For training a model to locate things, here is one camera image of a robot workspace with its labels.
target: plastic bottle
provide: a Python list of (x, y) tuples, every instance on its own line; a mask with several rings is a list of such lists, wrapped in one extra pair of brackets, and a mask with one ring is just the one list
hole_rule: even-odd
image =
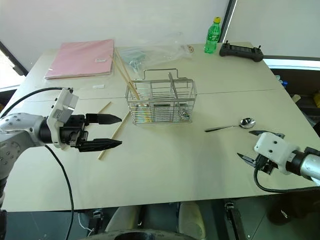
[(280, 78), (281, 78), (281, 76), (280, 75), (275, 75), (275, 78), (279, 81), (279, 83), (281, 83), (282, 84), (282, 86), (284, 87), (284, 88), (286, 88), (287, 87), (287, 85), (288, 85), (288, 82), (287, 81), (282, 81)]
[(221, 33), (220, 17), (215, 17), (213, 24), (209, 27), (208, 34), (206, 36), (206, 42), (204, 46), (204, 52), (207, 54), (213, 54), (217, 48), (217, 42)]

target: chopstick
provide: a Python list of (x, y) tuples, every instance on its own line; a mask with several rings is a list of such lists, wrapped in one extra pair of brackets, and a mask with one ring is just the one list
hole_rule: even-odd
[(131, 81), (131, 78), (130, 78), (130, 75), (129, 75), (128, 71), (127, 71), (127, 68), (126, 68), (126, 65), (125, 65), (125, 63), (124, 63), (124, 60), (123, 60), (122, 57), (120, 56), (120, 54), (119, 54), (119, 52), (117, 51), (117, 49), (115, 49), (115, 54), (116, 54), (116, 56), (120, 59), (121, 64), (122, 64), (122, 67), (124, 68), (124, 71), (125, 71), (125, 73), (126, 73), (126, 77), (127, 77), (127, 79), (129, 80), (129, 83), (131, 83), (131, 85), (132, 85), (132, 87), (133, 87), (134, 84), (133, 84), (133, 82)]
[(108, 102), (100, 111), (98, 111), (98, 114), (102, 113), (109, 106), (110, 103), (111, 101)]
[[(119, 130), (122, 128), (122, 126), (124, 125), (124, 123), (126, 122), (128, 116), (130, 115), (130, 111), (125, 115), (125, 117), (123, 118), (122, 122), (120, 123), (120, 125), (117, 127), (117, 129), (114, 131), (114, 133), (112, 134), (111, 136), (111, 139), (114, 139), (117, 135), (118, 135), (118, 132)], [(98, 159), (101, 160), (102, 157), (104, 156), (104, 154), (106, 153), (107, 150), (103, 150), (99, 156), (98, 156)]]
[(127, 79), (126, 76), (124, 75), (124, 73), (121, 71), (120, 67), (118, 66), (118, 64), (116, 63), (116, 61), (114, 60), (114, 58), (110, 55), (109, 56), (113, 62), (113, 64), (115, 65), (115, 67), (118, 69), (118, 71), (120, 72), (123, 80), (125, 81), (125, 83), (127, 84), (127, 86), (130, 88), (130, 90), (133, 92), (133, 94), (135, 95), (137, 100), (140, 100), (140, 97), (137, 93), (137, 90), (132, 86), (131, 84), (131, 80)]

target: white table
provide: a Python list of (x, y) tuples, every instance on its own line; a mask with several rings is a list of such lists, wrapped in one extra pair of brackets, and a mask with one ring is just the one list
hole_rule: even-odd
[[(250, 43), (237, 43), (252, 47)], [(155, 66), (156, 68), (177, 68), (180, 77), (187, 77), (196, 81), (197, 92), (228, 93), (257, 90), (281, 89), (281, 85), (271, 70), (263, 62), (254, 62), (251, 59), (235, 56), (219, 56), (221, 44), (214, 54), (205, 54), (203, 44), (194, 44), (194, 53), (191, 59), (180, 59)], [(53, 62), (57, 50), (46, 51), (36, 62), (26, 80), (13, 96), (13, 100), (41, 88), (73, 87), (80, 99), (123, 98), (126, 84), (116, 70), (109, 76), (81, 77), (69, 79), (45, 80), (48, 68)], [(132, 79), (138, 77), (129, 71)], [(168, 75), (157, 77), (168, 78)], [(93, 89), (93, 86), (104, 85), (104, 88)], [(56, 91), (40, 93), (26, 101), (50, 101), (59, 94)]]
[[(75, 113), (98, 112), (123, 118), (124, 98), (81, 99)], [(53, 102), (27, 102), (15, 112), (48, 115)], [(199, 94), (189, 124), (134, 125), (126, 121), (103, 160), (99, 152), (53, 149), (69, 176), (75, 209), (106, 208), (177, 201), (238, 198), (269, 194), (255, 186), (254, 169), (237, 153), (254, 158), (258, 137), (242, 128), (205, 133), (205, 128), (233, 125), (245, 117), (256, 119), (255, 130), (281, 132), (303, 150), (320, 149), (320, 140), (284, 89)], [(89, 126), (89, 138), (107, 138), (119, 123)], [(269, 188), (313, 186), (296, 175), (275, 170), (259, 174)], [(69, 210), (68, 189), (61, 169), (44, 147), (25, 151), (15, 163), (5, 188), (8, 211)]]

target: black controller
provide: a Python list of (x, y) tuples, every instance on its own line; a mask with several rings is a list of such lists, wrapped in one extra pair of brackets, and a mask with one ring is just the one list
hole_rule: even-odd
[(228, 41), (223, 43), (219, 52), (221, 57), (233, 55), (239, 56), (243, 58), (252, 59), (255, 62), (260, 62), (264, 58), (264, 54), (262, 53), (261, 46), (259, 47), (244, 47), (244, 46), (236, 46), (230, 45)]

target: black cable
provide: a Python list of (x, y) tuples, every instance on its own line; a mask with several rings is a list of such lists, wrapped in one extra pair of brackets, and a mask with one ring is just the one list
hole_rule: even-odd
[(72, 224), (74, 222), (74, 211), (75, 211), (74, 198), (72, 197), (72, 191), (71, 191), (70, 182), (69, 182), (69, 179), (68, 179), (68, 176), (67, 176), (67, 173), (66, 173), (66, 170), (65, 170), (64, 166), (62, 165), (62, 163), (60, 162), (59, 158), (54, 153), (54, 151), (47, 145), (45, 145), (45, 147), (46, 147), (46, 149), (49, 150), (49, 152), (53, 155), (53, 157), (55, 158), (57, 163), (60, 165), (60, 167), (61, 167), (61, 169), (63, 171), (63, 175), (65, 177), (66, 184), (68, 185), (68, 190), (69, 190), (69, 195), (70, 195), (70, 202), (71, 202), (71, 220), (70, 220), (70, 225), (69, 225), (69, 228), (68, 228), (68, 232), (66, 233), (66, 236), (65, 236), (65, 240), (68, 240), (69, 235), (70, 235), (70, 230), (71, 230)]
[(30, 92), (27, 95), (23, 96), (22, 98), (18, 99), (16, 102), (14, 102), (1, 116), (1, 118), (5, 117), (16, 105), (18, 105), (20, 102), (22, 102), (23, 100), (31, 97), (32, 95), (41, 93), (41, 92), (45, 92), (45, 91), (50, 91), (50, 90), (62, 90), (63, 87), (60, 86), (54, 86), (54, 87), (47, 87), (47, 88), (41, 88), (38, 89), (36, 91)]
[(320, 190), (319, 186), (310, 186), (310, 187), (302, 187), (302, 188), (292, 188), (292, 189), (271, 189), (266, 188), (264, 186), (261, 186), (258, 181), (258, 169), (255, 168), (253, 172), (253, 178), (255, 184), (263, 191), (269, 192), (269, 193), (277, 193), (277, 194), (286, 194), (286, 193), (292, 193), (292, 192), (304, 192), (304, 191), (310, 191), (310, 190)]

